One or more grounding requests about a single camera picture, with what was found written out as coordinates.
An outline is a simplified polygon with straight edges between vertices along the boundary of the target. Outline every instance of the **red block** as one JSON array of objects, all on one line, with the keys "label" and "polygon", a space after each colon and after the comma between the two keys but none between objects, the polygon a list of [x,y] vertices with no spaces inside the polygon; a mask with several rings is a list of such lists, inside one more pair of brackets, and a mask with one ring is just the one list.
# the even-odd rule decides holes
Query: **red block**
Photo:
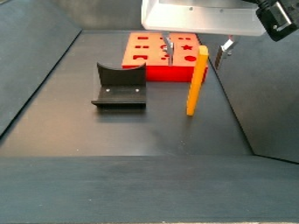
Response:
[{"label": "red block", "polygon": [[163,50],[166,43],[161,32],[131,33],[122,66],[131,68],[146,63],[149,81],[191,82],[201,45],[198,37],[193,33],[171,33],[170,38],[174,42],[173,66],[169,66],[170,55]]}]

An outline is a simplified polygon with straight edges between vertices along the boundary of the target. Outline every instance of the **white robot part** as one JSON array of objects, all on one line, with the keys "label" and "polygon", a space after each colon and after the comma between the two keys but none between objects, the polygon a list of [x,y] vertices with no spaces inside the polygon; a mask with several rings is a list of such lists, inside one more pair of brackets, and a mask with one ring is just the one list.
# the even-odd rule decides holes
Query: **white robot part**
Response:
[{"label": "white robot part", "polygon": [[147,30],[261,36],[258,6],[239,0],[143,0]]}]

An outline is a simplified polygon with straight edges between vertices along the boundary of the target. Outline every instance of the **orange stick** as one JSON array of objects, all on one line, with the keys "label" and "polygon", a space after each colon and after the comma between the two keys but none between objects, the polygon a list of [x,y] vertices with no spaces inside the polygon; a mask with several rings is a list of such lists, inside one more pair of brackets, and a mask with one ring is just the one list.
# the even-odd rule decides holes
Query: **orange stick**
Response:
[{"label": "orange stick", "polygon": [[191,89],[187,101],[187,116],[193,116],[197,108],[197,103],[201,98],[202,90],[202,79],[205,75],[205,70],[209,62],[210,51],[206,45],[201,45],[199,55],[197,59],[197,65],[194,68],[193,78],[191,78]]}]

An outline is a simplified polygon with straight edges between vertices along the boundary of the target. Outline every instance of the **star-shaped hole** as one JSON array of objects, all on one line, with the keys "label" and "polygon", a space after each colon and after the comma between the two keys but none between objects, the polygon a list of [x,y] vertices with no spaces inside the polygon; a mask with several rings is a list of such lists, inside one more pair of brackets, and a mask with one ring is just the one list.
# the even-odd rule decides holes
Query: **star-shaped hole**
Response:
[{"label": "star-shaped hole", "polygon": [[191,50],[191,49],[193,49],[193,46],[191,46],[191,45],[185,45],[185,46],[182,47],[182,49],[183,49],[183,50]]}]

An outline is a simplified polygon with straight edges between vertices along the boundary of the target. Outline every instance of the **black u-shaped block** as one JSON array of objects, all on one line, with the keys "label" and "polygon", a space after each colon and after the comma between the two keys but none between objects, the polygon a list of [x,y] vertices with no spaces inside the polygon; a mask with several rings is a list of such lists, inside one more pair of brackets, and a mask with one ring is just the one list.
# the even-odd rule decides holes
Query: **black u-shaped block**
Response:
[{"label": "black u-shaped block", "polygon": [[102,88],[92,104],[98,107],[146,107],[146,64],[130,69],[112,69],[98,64],[98,74]]}]

